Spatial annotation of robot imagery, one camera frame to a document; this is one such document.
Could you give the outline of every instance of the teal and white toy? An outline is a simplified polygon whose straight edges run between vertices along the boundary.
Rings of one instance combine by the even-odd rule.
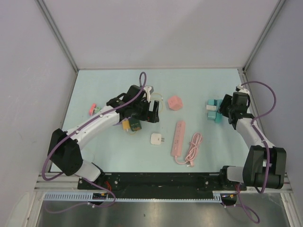
[[[222,99],[209,99],[206,105],[206,109],[208,110],[207,118],[214,120],[215,123],[222,121],[222,114],[218,113],[221,102]]]

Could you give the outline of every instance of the white wall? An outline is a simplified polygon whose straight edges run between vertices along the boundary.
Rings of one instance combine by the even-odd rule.
[[[75,72],[34,0],[0,3],[0,226],[32,192]]]
[[[262,119],[276,146],[287,151],[286,170],[303,212],[303,1],[286,1],[276,24],[247,72],[249,80],[269,84],[277,96],[276,109]],[[273,98],[266,88],[252,85],[260,113]]]
[[[80,69],[242,67],[278,0],[46,0]]]

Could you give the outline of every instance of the pink power strip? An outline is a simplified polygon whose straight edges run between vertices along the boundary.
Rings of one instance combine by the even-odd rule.
[[[185,121],[179,121],[176,125],[175,137],[172,144],[171,155],[180,157],[182,154],[182,145],[185,134]]]

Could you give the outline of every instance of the dark green object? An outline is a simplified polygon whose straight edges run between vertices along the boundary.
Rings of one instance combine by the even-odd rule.
[[[128,121],[129,121],[129,125],[131,126],[132,131],[138,131],[138,130],[142,129],[141,123],[139,120],[130,118],[130,119],[128,119]]]

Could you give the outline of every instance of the pink box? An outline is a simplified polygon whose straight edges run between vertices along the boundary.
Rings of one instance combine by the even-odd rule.
[[[169,107],[172,110],[179,110],[183,107],[182,99],[178,96],[173,96],[168,99]]]

